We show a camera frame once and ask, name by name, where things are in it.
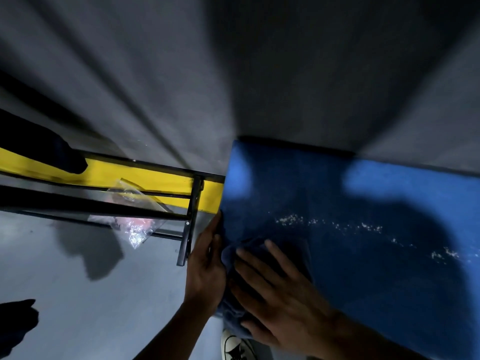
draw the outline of blue panel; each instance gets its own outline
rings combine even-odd
[[[337,308],[439,359],[479,359],[480,179],[236,141],[226,242],[301,237]]]

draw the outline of black metal frame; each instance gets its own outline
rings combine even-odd
[[[114,157],[108,157],[109,160],[115,160]],[[155,164],[147,164],[140,162],[136,164],[133,161],[129,161],[130,166],[137,168],[150,168],[155,167],[157,171],[165,171],[163,166]],[[192,236],[195,229],[195,222],[198,213],[198,204],[200,202],[200,195],[204,189],[204,180],[206,177],[212,181],[222,182],[224,177],[219,175],[203,174],[199,172],[186,171],[183,169],[168,167],[168,173],[181,172],[179,175],[189,176],[193,178],[193,185],[191,193],[175,194],[168,192],[158,191],[141,191],[147,195],[162,196],[162,197],[174,197],[189,199],[189,205],[186,214],[178,214],[173,212],[155,211],[144,208],[138,208],[133,206],[125,206],[121,204],[102,202],[93,199],[79,198],[66,196],[57,193],[47,193],[38,190],[17,188],[10,186],[0,186],[0,210],[6,212],[12,212],[20,215],[33,216],[38,218],[47,218],[58,221],[72,222],[77,224],[96,226],[102,228],[110,228],[108,224],[96,223],[84,221],[77,218],[59,216],[62,214],[88,214],[96,216],[115,216],[115,217],[134,217],[134,218],[152,218],[152,219],[165,219],[184,221],[182,235],[167,234],[160,232],[153,232],[152,236],[180,241],[180,248],[178,250],[177,266],[184,266],[185,262],[190,254],[192,245]],[[24,179],[28,181],[39,182],[43,184],[49,184],[53,186],[76,188],[83,190],[95,190],[106,191],[104,187],[88,187],[78,186],[72,184],[57,183],[51,181],[45,181],[36,178],[25,177],[22,175],[16,175],[7,172],[0,172],[2,175],[14,177],[18,179]]]

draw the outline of clear plastic bag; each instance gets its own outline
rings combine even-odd
[[[141,193],[133,185],[120,179],[115,187],[105,192],[105,202],[117,205],[127,205],[140,208],[146,208],[156,211],[170,212],[167,206],[156,202],[151,197]],[[165,220],[155,220],[151,218],[134,218],[134,217],[111,217],[96,216],[88,217],[90,222],[98,222],[110,225],[115,235],[121,239],[128,241],[134,249],[147,240],[152,233],[158,230]]]

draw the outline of blue towel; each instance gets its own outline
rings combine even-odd
[[[233,265],[237,258],[235,251],[237,248],[242,247],[284,277],[285,272],[283,272],[277,263],[277,260],[275,260],[265,247],[265,239],[265,237],[256,237],[245,239],[240,242],[233,242],[226,246],[222,251],[222,263],[226,268],[227,277],[229,279],[232,278],[240,288],[259,300],[261,300],[260,295],[242,279]],[[296,237],[290,239],[275,239],[274,237],[269,237],[269,239],[277,244],[280,250],[288,256],[295,266],[297,266],[297,269],[308,278],[309,281],[312,280],[310,250],[306,240]],[[255,318],[249,314],[240,303],[238,303],[228,287],[226,288],[223,299],[218,306],[217,313],[223,316],[224,327],[232,334],[242,339],[252,338],[252,334],[246,328],[242,327],[240,323],[248,319],[255,320]]]

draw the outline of black metal rod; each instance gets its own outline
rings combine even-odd
[[[194,233],[195,221],[197,219],[198,203],[200,201],[200,192],[203,189],[204,180],[201,176],[195,175],[193,177],[193,186],[191,188],[191,197],[188,204],[187,216],[189,220],[183,226],[183,236],[180,243],[180,250],[178,250],[177,266],[184,266],[190,248],[192,245],[192,235]]]
[[[191,215],[189,214],[183,215],[172,212],[147,210],[145,208],[101,202],[93,199],[64,196],[57,193],[46,193],[38,190],[7,186],[0,186],[0,209],[8,211],[38,210],[43,213],[57,211],[69,214],[149,218],[174,221],[191,219]]]
[[[114,191],[114,192],[123,192],[123,189],[121,189],[121,188],[115,189],[115,188],[107,188],[107,187],[81,186],[81,185],[78,185],[78,184],[52,182],[52,181],[49,181],[49,180],[32,178],[32,177],[29,177],[29,176],[24,176],[24,175],[10,173],[10,172],[4,172],[4,171],[0,171],[0,174],[4,175],[4,176],[12,177],[12,178],[18,178],[20,180],[42,183],[42,184],[48,184],[50,186],[56,186],[56,187],[76,188],[76,189],[82,189],[82,190],[87,190],[87,191],[100,191],[100,192],[105,192],[105,191],[110,189],[111,191]],[[182,199],[186,199],[186,200],[190,199],[190,194],[165,193],[165,192],[157,192],[157,191],[153,191],[153,190],[140,190],[139,192],[141,192],[143,194],[146,194],[147,196],[182,198]]]
[[[111,226],[109,224],[106,224],[106,223],[90,222],[90,221],[79,220],[79,219],[76,219],[76,218],[54,216],[52,214],[45,214],[45,213],[39,213],[39,212],[29,212],[29,211],[10,211],[10,210],[5,210],[5,212],[11,212],[13,214],[19,214],[19,215],[33,216],[35,218],[47,218],[49,220],[71,222],[71,223],[74,223],[74,224],[81,224],[81,225],[87,225],[87,226],[94,226],[94,227],[98,227],[98,228],[111,229]],[[182,235],[172,235],[172,234],[163,234],[163,233],[160,233],[160,232],[153,232],[151,236],[155,236],[156,238],[175,240],[175,241],[178,241],[178,242],[182,241]]]

